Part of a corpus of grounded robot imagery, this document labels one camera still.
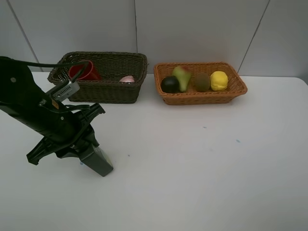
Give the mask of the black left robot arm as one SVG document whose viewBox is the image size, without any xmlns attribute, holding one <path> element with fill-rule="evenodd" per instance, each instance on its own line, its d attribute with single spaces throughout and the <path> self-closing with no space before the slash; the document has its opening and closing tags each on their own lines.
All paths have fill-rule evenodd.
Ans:
<svg viewBox="0 0 308 231">
<path fill-rule="evenodd" d="M 43 136 L 28 162 L 37 165 L 55 153 L 77 157 L 92 169 L 108 165 L 90 124 L 104 109 L 98 103 L 63 105 L 53 96 L 55 88 L 45 93 L 34 82 L 30 66 L 36 63 L 0 58 L 0 109 Z"/>
</svg>

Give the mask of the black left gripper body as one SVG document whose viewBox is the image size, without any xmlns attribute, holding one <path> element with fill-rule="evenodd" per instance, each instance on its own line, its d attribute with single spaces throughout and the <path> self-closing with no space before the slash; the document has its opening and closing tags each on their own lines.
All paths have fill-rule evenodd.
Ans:
<svg viewBox="0 0 308 231">
<path fill-rule="evenodd" d="M 26 155 L 29 163 L 38 165 L 40 159 L 55 153 L 58 158 L 77 157 L 93 147 L 98 147 L 91 121 L 104 114 L 104 109 L 95 103 L 70 106 L 64 112 L 56 113 L 58 121 L 55 128 L 44 135 L 44 138 Z"/>
</svg>

